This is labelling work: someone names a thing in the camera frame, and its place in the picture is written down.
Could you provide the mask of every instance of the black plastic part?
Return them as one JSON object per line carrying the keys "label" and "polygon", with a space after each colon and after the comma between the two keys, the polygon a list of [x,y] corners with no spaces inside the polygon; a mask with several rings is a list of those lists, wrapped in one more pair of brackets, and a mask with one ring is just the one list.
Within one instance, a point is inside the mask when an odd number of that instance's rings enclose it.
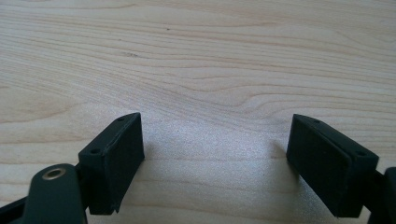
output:
{"label": "black plastic part", "polygon": [[114,120],[78,153],[83,201],[93,215],[110,215],[120,204],[143,151],[139,113]]}
{"label": "black plastic part", "polygon": [[378,156],[326,123],[294,115],[287,151],[290,164],[336,217],[358,217],[368,176]]}
{"label": "black plastic part", "polygon": [[[28,197],[0,208],[0,224],[85,223],[88,206],[94,215],[119,211],[145,158],[140,114],[114,120],[78,157],[76,167],[58,164],[37,173]],[[43,179],[43,174],[55,168],[64,168],[66,173],[53,180]]]}
{"label": "black plastic part", "polygon": [[22,224],[86,222],[78,176],[73,165],[53,165],[33,177]]}
{"label": "black plastic part", "polygon": [[22,217],[26,197],[0,208],[0,224],[10,223]]}
{"label": "black plastic part", "polygon": [[388,168],[384,174],[384,198],[391,223],[396,223],[396,167]]}

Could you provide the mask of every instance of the wooden table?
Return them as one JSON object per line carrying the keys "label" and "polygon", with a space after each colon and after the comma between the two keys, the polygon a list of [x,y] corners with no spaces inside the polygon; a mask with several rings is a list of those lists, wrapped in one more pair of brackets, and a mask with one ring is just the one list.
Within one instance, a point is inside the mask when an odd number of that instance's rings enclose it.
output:
{"label": "wooden table", "polygon": [[142,113],[146,160],[90,223],[337,219],[286,162],[292,114],[396,162],[396,2],[0,2],[0,205]]}

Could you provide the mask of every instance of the black plastic arm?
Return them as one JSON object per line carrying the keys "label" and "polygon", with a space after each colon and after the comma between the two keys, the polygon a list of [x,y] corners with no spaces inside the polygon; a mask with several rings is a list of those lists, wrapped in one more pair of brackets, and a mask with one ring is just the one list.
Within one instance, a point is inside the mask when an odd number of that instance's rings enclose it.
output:
{"label": "black plastic arm", "polygon": [[290,164],[336,217],[396,223],[396,168],[381,175],[378,156],[326,123],[294,115],[287,151]]}
{"label": "black plastic arm", "polygon": [[26,198],[0,208],[0,224],[87,223],[87,207],[93,215],[118,212],[145,158],[140,114],[114,120],[78,158],[76,166],[57,164],[38,172]]}

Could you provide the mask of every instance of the small hole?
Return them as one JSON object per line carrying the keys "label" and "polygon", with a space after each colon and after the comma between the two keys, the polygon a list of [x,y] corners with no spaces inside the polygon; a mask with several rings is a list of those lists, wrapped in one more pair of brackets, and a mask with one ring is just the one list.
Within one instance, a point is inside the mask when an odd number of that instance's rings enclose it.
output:
{"label": "small hole", "polygon": [[60,173],[61,173],[60,170],[53,170],[53,171],[50,171],[49,173],[47,173],[47,176],[48,177],[54,177],[54,176],[56,176],[56,175],[58,175]]}
{"label": "small hole", "polygon": [[98,154],[100,152],[99,148],[91,149],[91,154]]}
{"label": "small hole", "polygon": [[360,151],[357,151],[356,154],[358,154],[358,156],[365,156],[366,155],[366,153],[360,152]]}
{"label": "small hole", "polygon": [[55,169],[52,169],[50,171],[47,171],[43,175],[43,179],[45,179],[45,180],[53,180],[53,179],[56,179],[58,177],[61,177],[65,173],[66,173],[66,170],[64,168],[55,168]]}

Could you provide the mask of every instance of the wooden surface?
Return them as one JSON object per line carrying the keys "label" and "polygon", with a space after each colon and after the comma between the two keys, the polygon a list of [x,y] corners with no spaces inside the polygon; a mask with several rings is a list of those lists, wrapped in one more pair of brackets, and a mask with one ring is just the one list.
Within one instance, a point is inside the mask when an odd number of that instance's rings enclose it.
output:
{"label": "wooden surface", "polygon": [[396,2],[0,1],[0,205],[142,113],[146,160],[90,223],[334,218],[285,159],[304,114],[396,162]]}

